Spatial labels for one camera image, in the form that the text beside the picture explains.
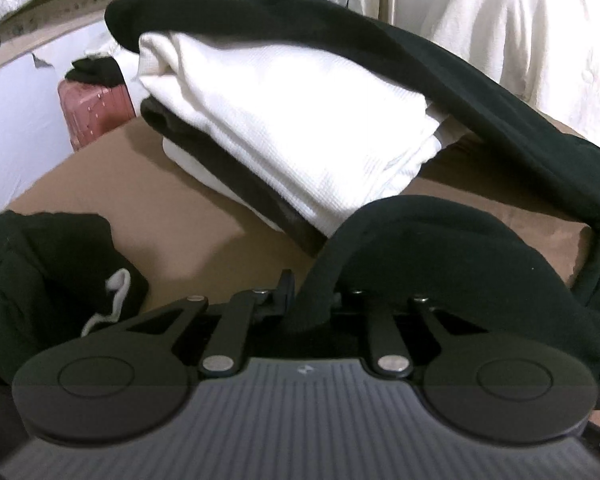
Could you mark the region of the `crumpled black garment with white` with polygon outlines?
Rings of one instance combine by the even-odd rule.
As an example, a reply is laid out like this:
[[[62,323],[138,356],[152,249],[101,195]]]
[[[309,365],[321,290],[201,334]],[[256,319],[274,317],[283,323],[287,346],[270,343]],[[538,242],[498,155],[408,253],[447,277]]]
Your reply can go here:
[[[148,281],[99,214],[0,214],[0,387],[32,356],[132,318]]]

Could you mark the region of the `black sweater garment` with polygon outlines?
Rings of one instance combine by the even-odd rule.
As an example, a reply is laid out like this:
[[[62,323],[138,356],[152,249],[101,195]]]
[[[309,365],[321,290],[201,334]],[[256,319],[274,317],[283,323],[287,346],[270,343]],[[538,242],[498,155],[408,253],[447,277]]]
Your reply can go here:
[[[410,32],[324,0],[114,0],[109,31],[132,51],[145,32],[206,32],[214,39],[279,40],[324,49],[412,84],[474,127],[480,151],[501,157],[593,238],[572,285],[492,214],[450,200],[400,195],[344,222],[314,256],[287,318],[300,336],[324,332],[335,292],[361,286],[381,298],[424,296],[486,330],[565,351],[598,383],[600,408],[600,149],[560,133],[454,54]]]

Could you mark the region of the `folded white garment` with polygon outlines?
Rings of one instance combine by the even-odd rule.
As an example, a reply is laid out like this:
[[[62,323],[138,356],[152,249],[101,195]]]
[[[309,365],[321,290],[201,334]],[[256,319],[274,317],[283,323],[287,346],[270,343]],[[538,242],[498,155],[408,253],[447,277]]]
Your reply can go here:
[[[324,235],[358,208],[402,192],[465,133],[422,94],[291,44],[146,32],[137,77]]]

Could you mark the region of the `red suitcase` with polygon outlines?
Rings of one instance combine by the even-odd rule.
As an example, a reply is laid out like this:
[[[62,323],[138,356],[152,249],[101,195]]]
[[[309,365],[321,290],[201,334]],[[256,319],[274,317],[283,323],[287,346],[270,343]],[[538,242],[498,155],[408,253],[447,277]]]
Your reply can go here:
[[[108,88],[64,79],[58,96],[75,152],[136,116],[125,84]]]

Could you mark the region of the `folded black garment in stack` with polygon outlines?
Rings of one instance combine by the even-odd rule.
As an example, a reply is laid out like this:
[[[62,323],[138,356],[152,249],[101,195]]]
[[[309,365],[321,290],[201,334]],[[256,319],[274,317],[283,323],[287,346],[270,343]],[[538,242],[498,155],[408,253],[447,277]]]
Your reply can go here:
[[[166,156],[186,174],[249,208],[268,226],[286,233],[308,255],[314,257],[320,252],[326,236],[211,136],[186,124],[154,98],[144,99],[140,112],[144,121],[163,136]]]

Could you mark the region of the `hanging white cloth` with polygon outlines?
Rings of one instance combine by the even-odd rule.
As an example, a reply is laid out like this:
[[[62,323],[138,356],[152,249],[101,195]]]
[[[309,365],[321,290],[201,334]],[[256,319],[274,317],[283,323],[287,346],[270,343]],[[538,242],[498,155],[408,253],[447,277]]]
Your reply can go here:
[[[434,0],[420,33],[600,147],[600,0]]]

